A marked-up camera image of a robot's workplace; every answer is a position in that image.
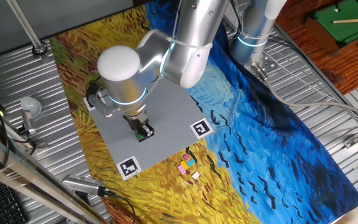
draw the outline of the metal grating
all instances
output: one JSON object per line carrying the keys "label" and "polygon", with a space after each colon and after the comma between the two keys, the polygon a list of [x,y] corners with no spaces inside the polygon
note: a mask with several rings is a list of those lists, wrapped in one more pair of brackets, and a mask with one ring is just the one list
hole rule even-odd
{"label": "metal grating", "polygon": [[[268,77],[273,89],[284,100],[292,103],[342,102],[341,97],[294,50],[283,44],[268,42],[265,52],[279,64],[276,71],[268,73]],[[351,98],[347,96],[347,99],[358,108]],[[349,150],[344,145],[345,140],[358,133],[356,119],[335,106],[291,109],[325,146],[358,190],[358,148]]]}
{"label": "metal grating", "polygon": [[[37,133],[34,141],[46,141],[48,148],[38,149],[34,158],[57,179],[67,174],[89,177],[85,161],[62,82],[51,50],[49,60],[42,62],[33,57],[32,46],[0,56],[0,103],[6,109],[6,118],[15,127],[22,125],[20,99],[31,96],[41,102],[42,111],[34,118]],[[19,194],[30,222],[57,223],[65,220],[53,210]],[[104,218],[110,218],[98,196],[89,196],[92,207]]]}

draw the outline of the pink lego brick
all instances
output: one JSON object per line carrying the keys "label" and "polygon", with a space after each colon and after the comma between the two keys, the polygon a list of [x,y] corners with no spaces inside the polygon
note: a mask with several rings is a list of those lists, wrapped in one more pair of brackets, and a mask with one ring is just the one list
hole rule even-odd
{"label": "pink lego brick", "polygon": [[179,165],[179,166],[178,166],[178,170],[180,171],[180,173],[181,173],[182,175],[186,174],[186,170],[185,170],[185,168],[184,168],[182,165]]}

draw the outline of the yellow lego brick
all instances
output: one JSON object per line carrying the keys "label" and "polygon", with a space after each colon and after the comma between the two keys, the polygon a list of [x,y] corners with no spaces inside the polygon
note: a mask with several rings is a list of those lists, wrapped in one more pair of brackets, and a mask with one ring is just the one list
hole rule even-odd
{"label": "yellow lego brick", "polygon": [[180,165],[183,166],[183,168],[185,168],[185,170],[189,169],[189,167],[187,166],[185,161],[181,161]]}

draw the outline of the metal rod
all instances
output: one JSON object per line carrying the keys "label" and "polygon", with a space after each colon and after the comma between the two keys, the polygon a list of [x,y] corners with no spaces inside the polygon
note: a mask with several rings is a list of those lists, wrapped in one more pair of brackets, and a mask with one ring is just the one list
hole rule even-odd
{"label": "metal rod", "polygon": [[29,36],[32,44],[35,46],[36,49],[39,49],[41,52],[44,51],[44,46],[41,44],[41,41],[38,39],[37,34],[35,34],[33,28],[29,20],[26,18],[25,14],[23,13],[20,5],[17,3],[16,0],[6,0],[9,6],[11,7],[12,11],[16,15],[17,19],[19,20],[20,24],[26,34]]}
{"label": "metal rod", "polygon": [[[6,147],[0,143],[0,164],[6,156],[5,151]],[[85,223],[107,224],[101,215],[71,193],[21,148],[17,147],[15,153],[9,153],[6,168],[0,170],[0,181],[78,223],[85,221]]]}

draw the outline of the gray lego baseplate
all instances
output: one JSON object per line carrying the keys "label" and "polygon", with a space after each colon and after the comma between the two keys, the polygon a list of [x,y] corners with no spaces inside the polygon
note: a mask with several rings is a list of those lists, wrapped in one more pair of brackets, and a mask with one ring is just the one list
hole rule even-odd
{"label": "gray lego baseplate", "polygon": [[[104,100],[108,105],[112,103],[108,96]],[[146,100],[149,124],[155,132],[154,136],[142,142],[137,140],[122,113],[107,119],[96,108],[89,108],[124,180],[213,132],[188,92],[169,80],[159,80]]]}

